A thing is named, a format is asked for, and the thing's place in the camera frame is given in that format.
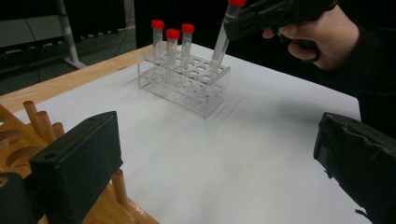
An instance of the red screw cap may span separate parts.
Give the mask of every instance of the red screw cap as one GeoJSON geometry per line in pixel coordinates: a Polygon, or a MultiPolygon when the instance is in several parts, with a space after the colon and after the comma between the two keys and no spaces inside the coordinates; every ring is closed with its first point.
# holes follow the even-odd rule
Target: red screw cap
{"type": "Polygon", "coordinates": [[[152,20],[151,21],[151,28],[153,29],[163,29],[165,27],[165,22],[161,20],[152,20]]]}
{"type": "Polygon", "coordinates": [[[181,31],[183,33],[192,34],[192,33],[194,33],[194,25],[189,24],[189,23],[183,23],[183,24],[181,24],[181,31]]]}
{"type": "Polygon", "coordinates": [[[244,7],[247,0],[228,0],[228,3],[236,5],[238,7],[244,7]]]}
{"type": "Polygon", "coordinates": [[[166,30],[166,38],[179,39],[180,38],[180,31],[177,30],[177,29],[167,29],[166,30]]]}

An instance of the test tube rack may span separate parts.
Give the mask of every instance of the test tube rack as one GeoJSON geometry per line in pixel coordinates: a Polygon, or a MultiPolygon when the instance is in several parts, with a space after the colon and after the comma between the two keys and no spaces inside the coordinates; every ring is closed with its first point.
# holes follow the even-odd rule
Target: test tube rack
{"type": "Polygon", "coordinates": [[[181,67],[181,51],[177,50],[175,69],[166,67],[166,50],[154,61],[153,49],[138,55],[139,89],[150,91],[173,103],[188,108],[207,119],[224,101],[231,67],[220,66],[210,77],[210,61],[190,55],[188,68],[181,67]]]}

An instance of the white table surface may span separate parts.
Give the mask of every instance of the white table surface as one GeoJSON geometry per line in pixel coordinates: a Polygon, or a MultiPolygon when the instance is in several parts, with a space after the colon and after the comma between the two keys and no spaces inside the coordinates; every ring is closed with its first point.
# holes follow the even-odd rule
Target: white table surface
{"type": "Polygon", "coordinates": [[[163,224],[370,223],[313,158],[323,112],[359,119],[357,100],[228,55],[222,64],[226,101],[208,119],[139,90],[137,65],[36,106],[66,131],[117,111],[128,197],[163,224]]]}

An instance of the black sleeve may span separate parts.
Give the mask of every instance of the black sleeve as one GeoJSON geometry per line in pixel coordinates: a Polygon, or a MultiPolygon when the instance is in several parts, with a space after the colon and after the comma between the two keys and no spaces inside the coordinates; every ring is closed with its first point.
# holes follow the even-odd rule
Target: black sleeve
{"type": "Polygon", "coordinates": [[[337,72],[318,70],[319,79],[351,89],[361,121],[396,138],[396,30],[359,28],[360,39],[344,67],[337,72]]]}

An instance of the clear plastic tube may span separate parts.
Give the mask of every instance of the clear plastic tube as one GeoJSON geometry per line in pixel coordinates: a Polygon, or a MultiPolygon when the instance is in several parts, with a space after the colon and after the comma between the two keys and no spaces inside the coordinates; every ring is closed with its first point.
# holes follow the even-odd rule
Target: clear plastic tube
{"type": "Polygon", "coordinates": [[[152,45],[154,48],[154,62],[160,63],[163,57],[163,27],[165,23],[161,20],[152,20],[152,45]]]}
{"type": "MultiPolygon", "coordinates": [[[[235,19],[241,8],[245,5],[246,0],[228,0],[227,11],[224,16],[223,24],[235,19]]],[[[213,51],[212,60],[210,61],[209,77],[212,78],[219,71],[225,51],[227,50],[229,40],[224,30],[223,24],[221,25],[218,40],[213,51]]]]}
{"type": "Polygon", "coordinates": [[[181,32],[183,33],[183,37],[181,40],[181,69],[188,72],[194,25],[189,23],[181,24],[181,32]]]}
{"type": "Polygon", "coordinates": [[[165,83],[172,85],[175,79],[177,41],[180,38],[180,31],[177,29],[166,30],[166,74],[165,83]]]}

